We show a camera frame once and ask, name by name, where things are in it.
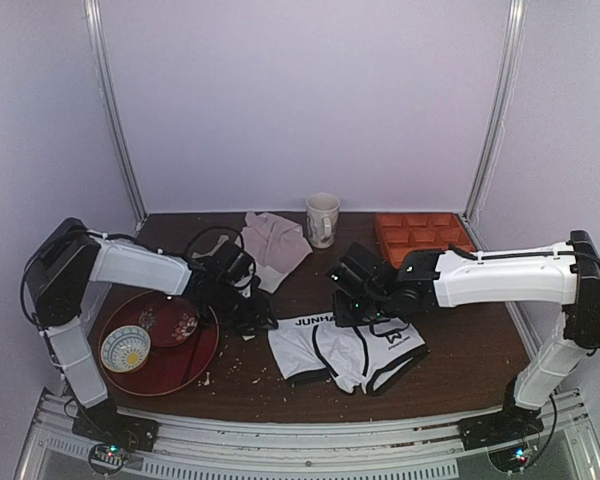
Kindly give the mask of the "white black boxer briefs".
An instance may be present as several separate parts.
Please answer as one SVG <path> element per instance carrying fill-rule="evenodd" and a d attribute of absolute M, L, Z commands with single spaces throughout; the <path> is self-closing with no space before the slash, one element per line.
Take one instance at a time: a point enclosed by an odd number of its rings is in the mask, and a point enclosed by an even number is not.
<path fill-rule="evenodd" d="M 282 320 L 268 341 L 290 386 L 332 380 L 348 395 L 385 393 L 429 354 L 418 331 L 398 319 L 339 327 L 330 312 Z"/>

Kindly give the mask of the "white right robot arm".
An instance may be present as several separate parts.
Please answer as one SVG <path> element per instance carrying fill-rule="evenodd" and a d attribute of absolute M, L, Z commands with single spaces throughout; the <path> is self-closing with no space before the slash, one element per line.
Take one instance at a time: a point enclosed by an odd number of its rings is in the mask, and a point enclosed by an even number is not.
<path fill-rule="evenodd" d="M 371 326 L 468 304 L 546 302 L 560 306 L 552 336 L 509 384 L 503 414 L 537 413 L 582 359 L 600 349 L 600 257 L 590 235 L 574 230 L 566 242 L 499 252 L 410 252 L 399 268 L 359 243 L 328 271 L 336 284 L 340 326 Z"/>

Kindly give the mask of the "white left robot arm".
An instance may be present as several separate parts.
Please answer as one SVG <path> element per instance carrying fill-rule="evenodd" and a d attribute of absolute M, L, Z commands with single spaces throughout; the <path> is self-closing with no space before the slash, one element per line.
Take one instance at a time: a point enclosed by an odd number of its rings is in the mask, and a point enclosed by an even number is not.
<path fill-rule="evenodd" d="M 190 300 L 220 315 L 239 335 L 278 326 L 242 237 L 194 258 L 188 251 L 166 252 L 126 234 L 92 231 L 81 220 L 67 218 L 25 263 L 18 297 L 25 318 L 45 340 L 54 367 L 86 409 L 109 398 L 81 325 L 83 297 L 92 283 Z"/>

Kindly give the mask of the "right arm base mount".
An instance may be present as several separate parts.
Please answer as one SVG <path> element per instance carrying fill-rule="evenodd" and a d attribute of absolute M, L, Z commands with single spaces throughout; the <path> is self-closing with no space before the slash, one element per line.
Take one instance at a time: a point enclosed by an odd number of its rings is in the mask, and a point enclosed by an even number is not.
<path fill-rule="evenodd" d="M 539 415 L 539 409 L 520 407 L 511 397 L 494 413 L 460 420 L 460 439 L 466 451 L 522 440 L 544 430 Z"/>

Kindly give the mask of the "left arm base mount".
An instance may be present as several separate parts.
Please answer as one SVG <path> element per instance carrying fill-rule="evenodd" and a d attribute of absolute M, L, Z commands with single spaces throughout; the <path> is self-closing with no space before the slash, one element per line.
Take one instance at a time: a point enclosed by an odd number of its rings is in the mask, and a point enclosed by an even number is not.
<path fill-rule="evenodd" d="M 72 433 L 77 436 L 127 452 L 152 452 L 158 429 L 154 420 L 119 413 L 112 399 L 90 408 L 79 404 L 72 425 Z"/>

